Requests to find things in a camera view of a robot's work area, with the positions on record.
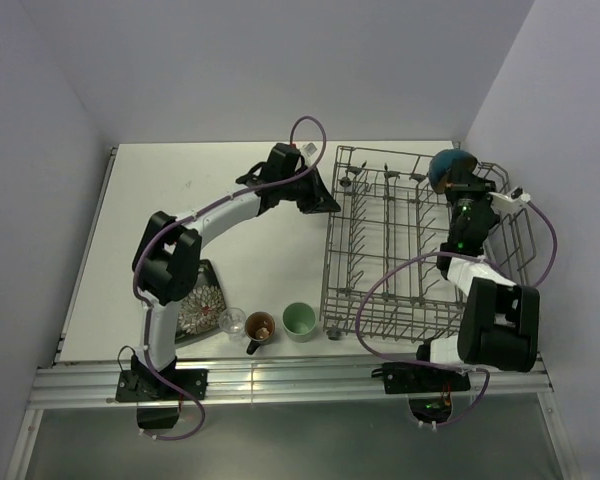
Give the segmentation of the blue bowl with tan interior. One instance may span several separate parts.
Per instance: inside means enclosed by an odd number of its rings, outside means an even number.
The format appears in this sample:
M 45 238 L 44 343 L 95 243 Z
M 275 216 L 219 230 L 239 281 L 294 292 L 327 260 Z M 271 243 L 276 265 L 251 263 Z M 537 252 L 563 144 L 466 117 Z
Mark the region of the blue bowl with tan interior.
M 429 162 L 427 178 L 436 194 L 444 192 L 448 174 L 455 163 L 473 172 L 478 160 L 473 154 L 462 149 L 445 149 L 434 155 Z

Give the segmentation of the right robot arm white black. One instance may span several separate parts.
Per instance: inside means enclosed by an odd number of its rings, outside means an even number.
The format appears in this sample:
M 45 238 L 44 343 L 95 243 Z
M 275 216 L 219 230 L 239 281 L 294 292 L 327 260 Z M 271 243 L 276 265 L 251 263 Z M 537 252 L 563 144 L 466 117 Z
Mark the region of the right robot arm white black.
M 474 174 L 476 167 L 472 158 L 436 158 L 429 165 L 431 188 L 445 196 L 451 212 L 436 267 L 466 301 L 459 332 L 429 339 L 417 350 L 413 378 L 426 390 L 446 379 L 446 365 L 526 373 L 537 357 L 539 291 L 506 278 L 484 257 L 491 230 L 504 215 L 522 210 L 530 195 L 521 188 L 497 192 L 494 181 Z

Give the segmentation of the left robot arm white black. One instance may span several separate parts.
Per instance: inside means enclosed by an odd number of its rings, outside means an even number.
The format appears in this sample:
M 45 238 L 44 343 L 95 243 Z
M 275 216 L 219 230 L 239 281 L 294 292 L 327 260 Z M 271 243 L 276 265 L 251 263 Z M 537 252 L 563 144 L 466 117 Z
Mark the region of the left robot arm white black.
M 181 301 L 194 289 L 202 249 L 241 222 L 263 215 L 282 201 L 303 214 L 335 213 L 339 204 L 322 181 L 318 163 L 324 148 L 278 143 L 268 158 L 236 179 L 236 187 L 198 210 L 181 215 L 154 213 L 132 262 L 133 294 L 144 320 L 131 371 L 138 388 L 163 399 L 175 384 L 175 334 Z

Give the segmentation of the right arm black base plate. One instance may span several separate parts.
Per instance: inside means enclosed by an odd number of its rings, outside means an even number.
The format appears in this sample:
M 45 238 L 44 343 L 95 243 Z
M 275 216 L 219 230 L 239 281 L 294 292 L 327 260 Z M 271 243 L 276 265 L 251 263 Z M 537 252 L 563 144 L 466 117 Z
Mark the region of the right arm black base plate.
M 430 425 L 447 422 L 453 410 L 452 394 L 471 389 L 466 375 L 398 362 L 383 363 L 371 377 L 383 382 L 387 395 L 424 394 L 409 398 L 409 408 L 419 422 Z

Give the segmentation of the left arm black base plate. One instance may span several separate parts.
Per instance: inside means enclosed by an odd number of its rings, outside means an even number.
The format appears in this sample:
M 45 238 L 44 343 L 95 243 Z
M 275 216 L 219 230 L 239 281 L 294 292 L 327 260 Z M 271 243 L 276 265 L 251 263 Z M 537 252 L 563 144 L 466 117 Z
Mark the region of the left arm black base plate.
M 206 395 L 208 371 L 206 369 L 176 369 L 170 382 L 191 393 L 197 400 Z M 124 370 L 118 379 L 115 400 L 118 403 L 135 403 L 136 421 L 144 430 L 164 431 L 173 428 L 180 419 L 184 395 L 165 385 L 155 376 L 143 380 L 136 372 Z

